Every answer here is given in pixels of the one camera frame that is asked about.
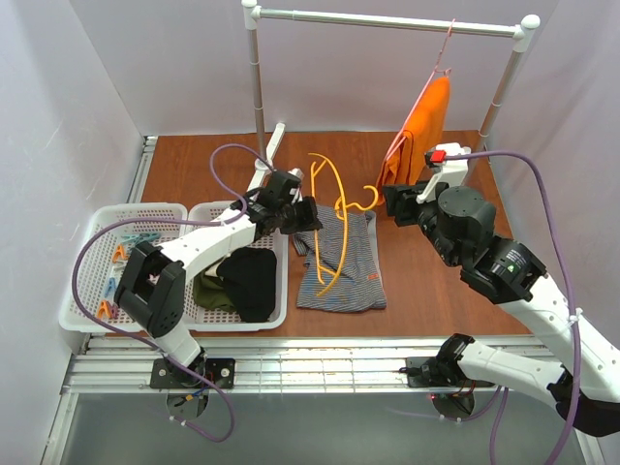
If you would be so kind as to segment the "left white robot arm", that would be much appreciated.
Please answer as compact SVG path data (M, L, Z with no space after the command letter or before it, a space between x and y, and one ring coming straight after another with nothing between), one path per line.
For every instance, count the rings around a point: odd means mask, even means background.
M177 239L137 244L114 302L154 340L173 365L194 369L204 350L182 323L185 288L201 272L239 264L255 242L322 227L316 202L300 194L302 171L275 170L264 187L242 195L218 217Z

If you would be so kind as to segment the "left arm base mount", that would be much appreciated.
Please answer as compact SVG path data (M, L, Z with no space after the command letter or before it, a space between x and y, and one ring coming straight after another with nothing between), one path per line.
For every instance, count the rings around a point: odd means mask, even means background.
M232 388L235 366L234 358L210 357L199 361L193 370L219 388ZM204 383L170 361L159 358L153 362L149 386L155 389L190 389L202 388Z

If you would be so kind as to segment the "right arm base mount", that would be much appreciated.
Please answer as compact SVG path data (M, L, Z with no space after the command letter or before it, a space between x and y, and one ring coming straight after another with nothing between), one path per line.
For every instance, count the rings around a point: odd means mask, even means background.
M434 357L412 356L405 359L405 365L398 373L406 377L409 388L448 387L450 381L440 372Z

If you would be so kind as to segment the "grey striped underwear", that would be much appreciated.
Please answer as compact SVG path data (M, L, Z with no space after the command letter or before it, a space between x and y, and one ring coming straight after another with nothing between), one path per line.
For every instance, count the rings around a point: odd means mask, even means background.
M373 211L350 213L349 232L333 208L318 207L323 227L293 237L296 252L305 258L296 306L334 313L356 313L387 307Z

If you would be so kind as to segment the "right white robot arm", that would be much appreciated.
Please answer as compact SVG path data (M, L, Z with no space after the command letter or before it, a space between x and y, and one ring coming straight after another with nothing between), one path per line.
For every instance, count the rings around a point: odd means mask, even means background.
M472 336L455 333L434 357L403 371L424 386L457 387L486 382L516 390L569 417L590 436L619 430L619 355L587 321L578 325L579 372L568 300L545 265L523 244L494 231L495 206L480 192L441 184L432 201L419 202L425 182L383 187L387 215L399 227L416 225L442 261L460 269L461 280L514 316L554 354L545 362L493 349Z

